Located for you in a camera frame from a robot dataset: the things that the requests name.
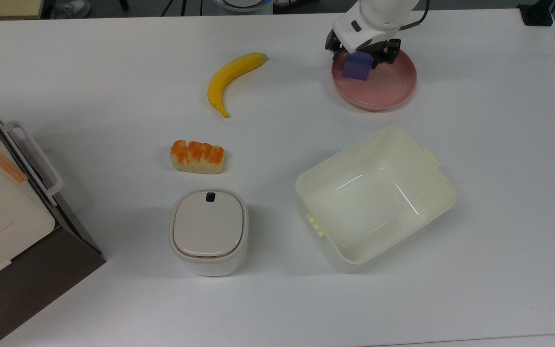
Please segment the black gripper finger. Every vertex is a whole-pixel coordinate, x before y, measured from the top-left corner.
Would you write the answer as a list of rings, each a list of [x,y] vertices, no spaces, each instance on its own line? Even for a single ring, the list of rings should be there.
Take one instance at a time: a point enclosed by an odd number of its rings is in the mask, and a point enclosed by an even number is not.
[[[396,38],[370,45],[369,54],[372,57],[372,70],[381,64],[392,65],[399,55],[400,48],[401,40]]]
[[[333,29],[326,37],[325,49],[332,53],[332,60],[336,61],[341,53],[345,52],[345,48],[342,46],[341,40],[337,37]]]

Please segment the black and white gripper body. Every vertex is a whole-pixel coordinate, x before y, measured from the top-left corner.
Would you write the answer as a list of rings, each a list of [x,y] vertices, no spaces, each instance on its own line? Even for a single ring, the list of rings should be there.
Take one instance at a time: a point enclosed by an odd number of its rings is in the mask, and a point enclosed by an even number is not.
[[[350,9],[333,22],[333,33],[348,53],[390,39],[385,18],[375,9]]]

